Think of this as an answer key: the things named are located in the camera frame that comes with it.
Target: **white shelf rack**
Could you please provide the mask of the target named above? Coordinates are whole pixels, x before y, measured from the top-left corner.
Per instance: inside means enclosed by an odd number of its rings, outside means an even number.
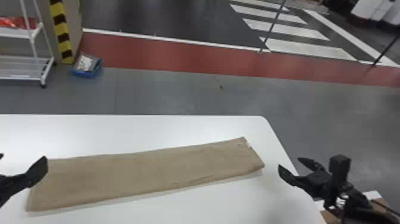
[[[43,30],[42,15],[40,14],[38,3],[36,2],[36,0],[33,0],[33,4],[35,6],[36,15],[39,19],[39,23],[37,24],[35,29],[31,29],[29,27],[24,0],[20,0],[20,4],[27,29],[11,29],[0,27],[0,37],[29,40],[33,56],[20,57],[11,55],[0,55],[0,79],[38,80],[40,81],[40,86],[42,88],[45,88],[47,76],[54,63],[54,55],[50,46],[49,38],[46,32]],[[39,58],[35,46],[35,39],[42,30],[49,49],[49,58]]]
[[[43,28],[43,23],[39,23],[36,26],[36,29],[31,30],[33,39],[36,39],[36,36],[40,33],[42,28]],[[0,27],[0,37],[29,39],[29,32],[28,32],[28,30],[24,30],[24,29],[12,29],[12,28],[7,28],[7,27]]]

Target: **metal pole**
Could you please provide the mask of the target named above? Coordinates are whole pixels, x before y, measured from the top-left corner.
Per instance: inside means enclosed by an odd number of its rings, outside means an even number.
[[[259,53],[261,53],[263,51],[263,49],[265,48],[265,44],[267,43],[267,39],[270,37],[272,29],[274,28],[274,25],[276,23],[276,21],[278,20],[278,17],[280,15],[280,13],[282,12],[283,6],[285,5],[286,0],[283,0],[282,3],[280,4],[279,10],[275,15],[274,21],[271,24],[270,30],[268,31],[267,36],[265,37],[264,43],[262,44],[262,47],[260,48]]]
[[[25,7],[24,0],[20,0],[20,4],[21,4],[22,13],[24,14],[24,21],[25,21],[26,28],[27,28],[28,35],[29,35],[30,46],[32,47],[33,56],[35,58],[37,75],[38,75],[38,78],[41,78],[42,77],[42,69],[39,65],[38,53],[36,52],[36,47],[35,47],[35,39],[33,38],[33,36],[32,36],[33,33],[32,33],[32,30],[30,29],[30,25],[29,25],[29,21],[28,21],[28,14],[26,13],[26,7]]]
[[[400,33],[397,34],[397,36],[393,39],[393,41],[386,47],[386,49],[380,54],[380,56],[374,61],[374,64],[372,66],[376,66],[376,63],[379,62],[379,60],[387,53],[387,51],[393,46],[393,44],[396,43],[396,41],[400,38]]]

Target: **gray floor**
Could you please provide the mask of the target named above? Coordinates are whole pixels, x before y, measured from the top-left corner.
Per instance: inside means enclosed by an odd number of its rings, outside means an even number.
[[[297,157],[345,154],[350,181],[400,210],[400,89],[111,68],[81,79],[58,66],[47,89],[0,82],[0,113],[261,115],[300,173]]]

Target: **floor marking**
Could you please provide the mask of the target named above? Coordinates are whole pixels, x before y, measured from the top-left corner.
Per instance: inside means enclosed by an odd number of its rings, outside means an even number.
[[[247,25],[250,28],[252,28],[254,30],[269,31],[270,27],[271,27],[271,23],[268,23],[268,22],[263,22],[263,21],[258,21],[258,20],[249,20],[247,18],[244,18],[243,20],[247,23]],[[299,28],[299,27],[294,27],[294,26],[275,24],[274,28],[272,29],[272,32],[329,41],[329,39],[327,37],[325,37],[319,31],[311,30],[311,29],[307,29],[307,28]]]
[[[269,38],[265,44],[273,52],[284,52],[290,54],[310,55],[324,58],[335,58],[349,61],[356,61],[353,56],[344,51],[342,48],[334,48],[331,46],[314,45],[310,43],[299,43],[292,41],[283,41]]]
[[[347,32],[343,28],[339,27],[338,25],[332,23],[331,21],[329,21],[327,18],[323,17],[319,13],[316,13],[316,12],[311,11],[311,10],[304,10],[304,11],[306,13],[308,13],[310,16],[314,17],[319,22],[325,24],[326,26],[328,26],[329,28],[334,30],[339,35],[343,36],[345,39],[347,39],[352,44],[354,44],[357,47],[359,47],[359,49],[362,49],[365,53],[369,54],[373,58],[379,57],[379,55],[380,55],[379,51],[377,51],[374,48],[370,47],[369,45],[367,45],[366,43],[364,43],[360,39],[356,38],[355,36],[353,36],[352,34]],[[398,66],[398,64],[396,62],[392,61],[387,56],[383,56],[380,61],[386,66],[394,66],[394,67]]]
[[[269,2],[259,1],[259,0],[231,0],[231,1],[241,2],[241,3],[251,4],[251,5],[259,5],[259,6],[263,6],[263,7],[274,8],[276,10],[278,10],[280,7],[279,4],[269,3]],[[288,11],[288,8],[283,7],[282,11]]]
[[[276,13],[275,12],[271,12],[271,11],[258,10],[258,9],[255,9],[255,8],[248,8],[248,7],[243,7],[243,6],[239,6],[239,5],[230,5],[230,6],[237,13],[242,13],[242,14],[247,14],[247,15],[257,15],[257,16],[266,17],[266,18],[275,18],[275,16],[276,16]],[[278,19],[279,20],[283,20],[283,21],[294,22],[294,23],[307,24],[300,17],[295,16],[295,15],[280,14]]]
[[[222,43],[190,41],[190,40],[184,40],[184,39],[164,38],[164,37],[160,37],[160,36],[149,36],[149,35],[141,35],[141,34],[135,34],[135,33],[114,32],[114,31],[108,31],[108,30],[83,28],[83,31],[86,33],[124,36],[124,37],[128,37],[128,38],[141,38],[141,39],[149,39],[149,40],[155,40],[155,41],[169,41],[169,42],[175,42],[175,43],[188,43],[188,44],[202,45],[202,46],[213,46],[213,47],[218,47],[218,48],[229,48],[229,49],[238,49],[238,50],[246,50],[246,51],[259,51],[260,50],[259,48],[253,48],[253,47],[249,47],[249,46],[236,46],[236,45],[228,45],[228,44],[222,44]],[[270,52],[270,51],[267,49],[264,49],[263,52]]]

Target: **blue plastic bin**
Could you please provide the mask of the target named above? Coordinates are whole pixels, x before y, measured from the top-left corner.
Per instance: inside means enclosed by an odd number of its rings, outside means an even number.
[[[99,73],[99,70],[101,69],[101,67],[103,66],[103,60],[100,59],[97,62],[97,65],[95,67],[95,69],[93,69],[93,71],[89,72],[89,71],[80,71],[80,70],[76,70],[74,68],[72,68],[72,73],[76,76],[79,77],[84,77],[84,78],[93,78],[96,77],[97,74]]]

